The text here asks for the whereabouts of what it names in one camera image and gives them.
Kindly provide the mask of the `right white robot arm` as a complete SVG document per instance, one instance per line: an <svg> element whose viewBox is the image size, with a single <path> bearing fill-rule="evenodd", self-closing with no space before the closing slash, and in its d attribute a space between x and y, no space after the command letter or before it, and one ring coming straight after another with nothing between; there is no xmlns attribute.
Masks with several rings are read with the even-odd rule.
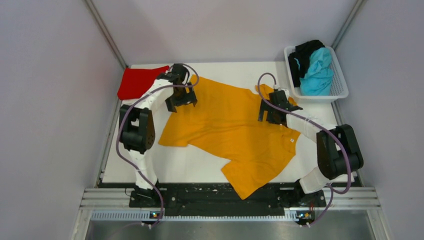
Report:
<svg viewBox="0 0 424 240"><path fill-rule="evenodd" d="M342 175L347 176L345 190L349 190L352 172L364 165L352 126L325 123L312 117L302 107L291 104L283 89L274 89L268 98L261 97L258 121L263 120L296 130L316 144L317 166L295 182L293 204L307 206L317 202L318 193Z"/></svg>

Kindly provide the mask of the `orange t shirt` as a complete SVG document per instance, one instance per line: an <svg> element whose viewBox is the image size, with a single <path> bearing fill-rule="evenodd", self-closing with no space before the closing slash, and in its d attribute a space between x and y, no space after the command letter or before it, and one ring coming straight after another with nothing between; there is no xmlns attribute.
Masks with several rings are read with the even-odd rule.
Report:
<svg viewBox="0 0 424 240"><path fill-rule="evenodd" d="M271 87L250 90L200 77L194 92L197 104L178 107L158 143L192 145L227 159L221 171L242 200L277 177L296 155L298 131L258 120Z"/></svg>

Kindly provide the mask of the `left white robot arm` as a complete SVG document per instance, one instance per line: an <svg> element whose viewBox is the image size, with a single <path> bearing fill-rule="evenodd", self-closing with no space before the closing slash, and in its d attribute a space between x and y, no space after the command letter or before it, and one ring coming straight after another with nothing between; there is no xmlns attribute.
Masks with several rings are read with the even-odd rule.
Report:
<svg viewBox="0 0 424 240"><path fill-rule="evenodd" d="M153 167L150 149L156 140L154 113L165 105L172 113L183 105L195 106L198 102L190 73L196 71L186 63L174 63L158 73L142 89L140 97L119 109L117 155L134 168L136 181L131 193L131 207L164 208L164 197Z"/></svg>

